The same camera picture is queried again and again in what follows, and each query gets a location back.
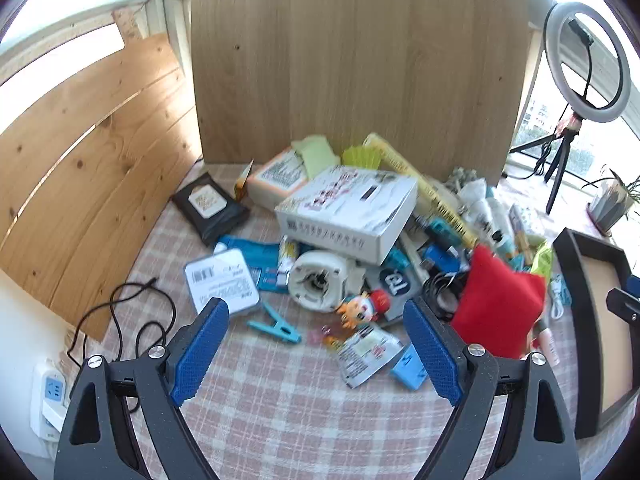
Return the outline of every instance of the wooden backdrop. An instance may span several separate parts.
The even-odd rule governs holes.
[[[200,155],[166,35],[66,79],[0,135],[0,268],[72,325],[127,279]],[[109,311],[84,330],[101,340]]]
[[[262,162],[324,134],[370,132],[425,173],[497,182],[529,37],[526,0],[193,0],[206,162]]]

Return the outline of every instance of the red pillow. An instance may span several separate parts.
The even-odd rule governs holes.
[[[541,276],[514,272],[478,246],[451,326],[467,344],[480,343],[496,357],[519,359],[542,314],[545,289]]]

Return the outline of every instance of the power outlet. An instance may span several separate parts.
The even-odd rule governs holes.
[[[64,389],[64,384],[61,381],[47,376],[45,385],[44,385],[44,397],[45,399],[55,400],[57,402],[62,402],[62,392]]]
[[[33,390],[31,392],[31,429],[33,432],[49,442],[60,440],[61,420],[66,411],[65,378],[50,360],[36,365],[33,370]],[[49,416],[53,424],[43,414],[43,409],[49,408]]]

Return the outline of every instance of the tripod stand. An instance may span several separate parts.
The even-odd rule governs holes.
[[[516,152],[524,152],[529,148],[535,148],[536,146],[541,146],[542,144],[546,144],[547,142],[552,142],[553,140],[562,139],[562,143],[560,144],[560,148],[554,157],[554,160],[551,162],[549,169],[546,170],[545,173],[545,183],[549,182],[554,171],[557,169],[558,174],[556,174],[556,179],[554,180],[554,184],[551,188],[551,194],[549,195],[549,200],[546,202],[546,214],[551,213],[551,208],[554,206],[554,202],[556,201],[556,196],[558,195],[558,190],[560,189],[560,184],[562,184],[562,177],[564,176],[564,170],[566,169],[567,160],[569,159],[569,152],[571,150],[571,143],[575,139],[575,136],[580,132],[580,127],[582,126],[582,118],[577,115],[575,112],[565,120],[562,120],[556,126],[556,130],[554,133],[540,137],[539,139],[532,140],[531,142],[526,142],[525,144],[521,144],[516,146],[515,148],[511,148],[509,153]],[[540,166],[545,163],[543,159],[539,160],[536,163],[536,167],[534,171],[537,171]]]

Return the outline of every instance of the plaid tablecloth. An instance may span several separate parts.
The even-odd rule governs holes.
[[[202,164],[185,178],[196,178]],[[241,171],[240,165],[220,165],[213,178],[228,190]],[[506,202],[537,200],[531,190],[510,185],[498,188]],[[562,216],[562,205],[556,206]],[[550,238],[564,227],[548,220]],[[232,234],[261,242],[277,242],[280,233],[272,213],[252,208],[250,220]],[[145,282],[158,276],[157,286],[174,298],[176,327],[196,316],[187,289],[184,266],[210,251],[169,203],[151,231],[132,268],[129,279]],[[288,296],[264,297],[303,335],[299,345],[276,341],[248,329],[245,318],[232,320],[197,396],[182,407],[187,424],[204,456],[222,479],[412,479],[431,452],[449,418],[449,402],[437,396],[431,383],[418,392],[407,390],[388,367],[354,390],[338,374],[334,354],[308,342],[311,331],[326,323],[326,316],[308,312]],[[260,319],[264,314],[252,314]],[[170,308],[160,297],[142,294],[118,306],[125,348],[132,358],[139,327],[151,319],[167,324]],[[554,369],[572,419],[577,405],[577,361],[570,309],[552,324],[561,363]],[[402,324],[392,329],[408,342]],[[157,335],[143,340],[146,348]],[[89,354],[115,354],[118,345],[111,323],[101,344],[89,344]],[[497,437],[504,398],[497,398],[481,447],[468,478],[480,478]],[[628,431],[635,402],[601,434],[582,440],[580,466],[584,478],[594,478],[603,457],[615,452]],[[154,478],[164,478],[152,447],[142,412],[133,416],[134,428],[146,464]]]

